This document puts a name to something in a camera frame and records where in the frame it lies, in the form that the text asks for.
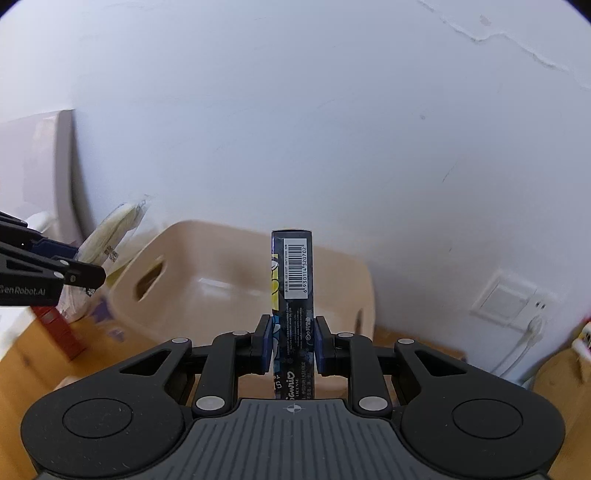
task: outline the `barcode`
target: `barcode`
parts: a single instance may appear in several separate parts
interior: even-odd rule
[[[284,298],[308,298],[308,242],[305,238],[283,239]]]

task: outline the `wall crack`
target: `wall crack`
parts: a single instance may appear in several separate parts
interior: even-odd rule
[[[498,32],[493,32],[488,35],[485,35],[484,37],[477,37],[476,35],[473,35],[472,33],[468,32],[468,30],[466,30],[462,26],[460,26],[457,23],[454,23],[450,19],[446,18],[439,10],[437,10],[432,5],[429,5],[426,1],[424,1],[424,0],[416,0],[416,1],[422,7],[429,10],[432,14],[436,15],[442,23],[444,23],[445,25],[450,27],[453,31],[460,34],[461,36],[467,38],[471,42],[473,42],[475,44],[483,44],[483,43],[486,43],[487,41],[489,41],[491,38],[503,38],[505,40],[508,40],[512,44],[516,45],[527,56],[530,56],[532,59],[534,59],[534,61],[536,61],[537,63],[539,63],[543,67],[550,69],[550,70],[556,70],[558,72],[566,73],[567,75],[572,77],[572,79],[576,82],[576,84],[578,85],[579,88],[586,90],[588,92],[591,92],[591,83],[585,83],[585,82],[581,81],[577,77],[577,73],[574,69],[571,69],[570,67],[568,67],[566,65],[556,63],[550,59],[547,59],[546,57],[537,53],[533,48],[520,42],[519,40],[517,40],[516,38],[514,38],[512,35],[508,34],[507,32],[498,31]]]

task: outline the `beige plastic basket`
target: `beige plastic basket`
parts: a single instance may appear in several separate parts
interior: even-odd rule
[[[183,336],[207,345],[219,334],[253,331],[271,313],[271,238],[187,220],[171,225],[128,265],[111,289],[115,316],[157,342]],[[314,247],[314,314],[333,333],[374,334],[375,307],[366,265]],[[319,379],[330,390],[341,379]],[[272,382],[266,381],[267,388]]]

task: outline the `power cord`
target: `power cord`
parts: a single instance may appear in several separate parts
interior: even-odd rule
[[[515,359],[515,361],[503,372],[499,375],[499,377],[504,377],[506,374],[508,374],[509,372],[511,372],[511,370],[513,370],[517,364],[519,362],[521,362],[522,358],[524,356],[526,356],[527,352],[530,351],[530,349],[536,344],[538,343],[540,340],[542,340],[542,338],[544,337],[544,330],[546,327],[546,319],[545,317],[542,317],[541,315],[536,315],[534,318],[531,319],[529,325],[527,326],[527,344],[524,348],[524,350],[520,353],[520,355]],[[509,352],[503,360],[501,360],[499,362],[499,364],[491,371],[491,373],[496,372],[502,364],[504,364],[506,362],[506,360],[513,355],[513,353],[515,352],[515,350],[517,350],[517,348],[519,347],[521,343],[518,343],[517,345],[515,345],[515,348],[513,350],[511,350],[511,352]]]

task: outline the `wooden surface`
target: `wooden surface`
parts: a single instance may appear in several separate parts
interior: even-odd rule
[[[37,322],[31,324],[0,361],[2,479],[31,480],[35,477],[20,438],[22,416],[33,402],[53,390],[65,377],[85,377],[154,346],[151,340],[124,327],[123,342],[110,337],[106,331],[115,326],[113,322],[110,326],[98,328],[90,319],[82,319],[73,326],[82,336],[87,350],[72,362],[67,361]],[[374,341],[376,345],[392,346],[402,336],[376,327]],[[432,346],[455,358],[463,358],[461,351]],[[550,471],[554,480],[589,479],[590,385],[591,382],[582,381],[576,354],[571,350],[550,359],[536,377],[535,391],[560,410],[567,425],[564,447]]]
[[[577,354],[570,348],[538,371],[534,391],[550,400],[566,425],[564,445],[550,469],[554,480],[591,478],[591,381],[584,382]]]
[[[154,345],[141,335],[124,342],[108,336],[90,319],[73,325],[87,346],[69,362],[44,328],[33,322],[0,361],[0,478],[30,480],[35,470],[22,446],[20,424],[26,410],[65,377],[85,377]]]

